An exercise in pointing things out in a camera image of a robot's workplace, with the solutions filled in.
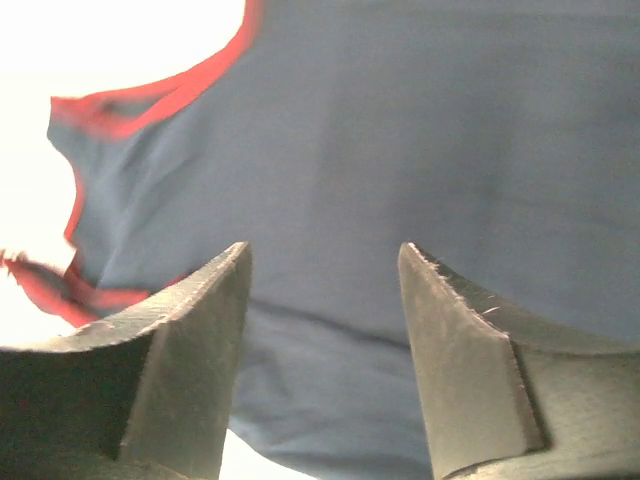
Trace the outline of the navy tank top red trim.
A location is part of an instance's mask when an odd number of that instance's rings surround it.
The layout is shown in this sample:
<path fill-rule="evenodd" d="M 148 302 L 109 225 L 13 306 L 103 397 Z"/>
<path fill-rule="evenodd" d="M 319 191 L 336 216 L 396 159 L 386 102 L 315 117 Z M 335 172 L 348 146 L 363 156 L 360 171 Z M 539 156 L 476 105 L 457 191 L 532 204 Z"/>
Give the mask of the navy tank top red trim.
<path fill-rule="evenodd" d="M 69 336 L 245 242 L 227 431 L 317 479 L 433 475 L 413 243 L 639 348 L 635 1 L 5 1 L 1 264 Z"/>

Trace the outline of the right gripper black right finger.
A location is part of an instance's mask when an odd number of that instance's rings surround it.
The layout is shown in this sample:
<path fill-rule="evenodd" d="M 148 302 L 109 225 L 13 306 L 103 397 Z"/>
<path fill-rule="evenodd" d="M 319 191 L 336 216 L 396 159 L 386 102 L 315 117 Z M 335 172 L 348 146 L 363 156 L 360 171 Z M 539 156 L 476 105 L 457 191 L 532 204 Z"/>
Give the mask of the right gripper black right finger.
<path fill-rule="evenodd" d="M 401 295 L 438 479 L 635 479 L 639 348 L 560 325 L 413 243 Z"/>

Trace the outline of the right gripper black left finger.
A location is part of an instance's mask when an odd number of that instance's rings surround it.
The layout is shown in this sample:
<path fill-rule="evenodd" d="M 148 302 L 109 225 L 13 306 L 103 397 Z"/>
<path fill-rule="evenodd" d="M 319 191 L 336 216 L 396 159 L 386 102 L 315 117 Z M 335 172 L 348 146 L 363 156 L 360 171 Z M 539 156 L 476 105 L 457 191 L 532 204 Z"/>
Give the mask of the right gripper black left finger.
<path fill-rule="evenodd" d="M 1 351 L 5 479 L 215 479 L 252 274 L 245 242 L 76 333 Z"/>

